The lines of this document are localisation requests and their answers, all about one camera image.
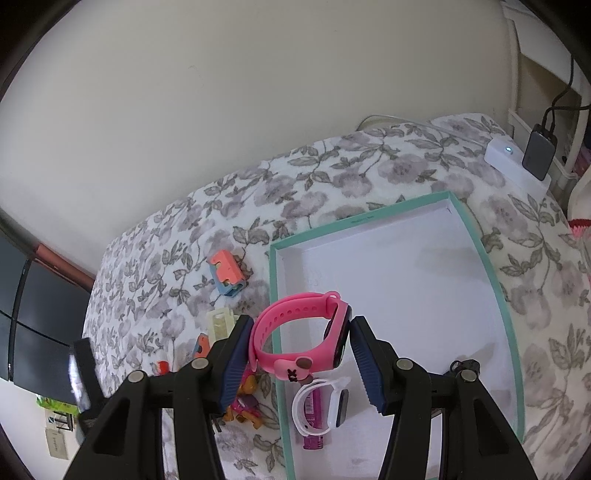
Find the blue rubber gripper pad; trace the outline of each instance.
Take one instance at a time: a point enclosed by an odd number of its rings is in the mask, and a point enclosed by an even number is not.
[[[240,332],[235,345],[234,342],[227,343],[226,346],[232,348],[230,358],[226,368],[222,373],[222,384],[220,386],[220,410],[225,411],[236,398],[240,381],[244,374],[248,362],[248,342],[251,337],[251,330],[254,321],[249,317],[245,327]]]
[[[361,331],[358,317],[351,320],[349,341],[351,342],[351,348],[353,349],[357,368],[361,374],[369,402],[376,407],[379,413],[382,413],[386,405],[384,380],[382,379],[382,374],[371,352],[368,341]]]

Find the barcode label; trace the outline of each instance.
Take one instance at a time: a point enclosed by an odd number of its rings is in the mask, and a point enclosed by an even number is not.
[[[306,415],[312,415],[314,413],[314,404],[312,403],[312,393],[308,394],[304,401],[304,413]]]

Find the white router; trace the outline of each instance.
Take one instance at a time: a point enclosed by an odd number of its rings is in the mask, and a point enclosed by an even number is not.
[[[541,202],[550,187],[550,175],[546,174],[544,180],[535,178],[521,165],[523,152],[503,138],[493,138],[489,142],[484,160],[515,183],[525,199],[529,194],[536,202]]]

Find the white smartwatch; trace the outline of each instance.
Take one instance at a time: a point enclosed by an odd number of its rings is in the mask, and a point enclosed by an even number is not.
[[[341,377],[336,380],[327,380],[325,378],[317,378],[312,380],[308,385],[302,386],[295,394],[294,401],[291,405],[291,416],[294,419],[294,424],[297,431],[304,437],[309,435],[321,436],[325,435],[331,429],[339,427],[344,421],[347,413],[347,402],[349,400],[349,390],[345,387],[351,381],[350,377]],[[331,386],[333,388],[330,394],[329,415],[326,421],[326,428],[314,428],[304,415],[304,403],[306,397],[316,388]]]

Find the watch face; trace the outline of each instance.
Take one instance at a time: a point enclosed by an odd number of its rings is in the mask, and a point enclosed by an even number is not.
[[[345,320],[343,321],[343,326],[341,327],[341,330],[340,330],[339,340],[337,341],[337,344],[336,344],[335,359],[333,361],[333,368],[337,368],[343,359],[343,354],[345,353],[345,346],[347,344],[347,337],[349,336],[349,325],[350,325],[350,321],[351,321],[351,315],[353,315],[353,310],[351,310],[351,307],[347,305],[347,312],[345,313]]]
[[[339,412],[336,416],[336,426],[340,427],[347,418],[347,405],[349,404],[349,390],[346,388],[340,392]]]

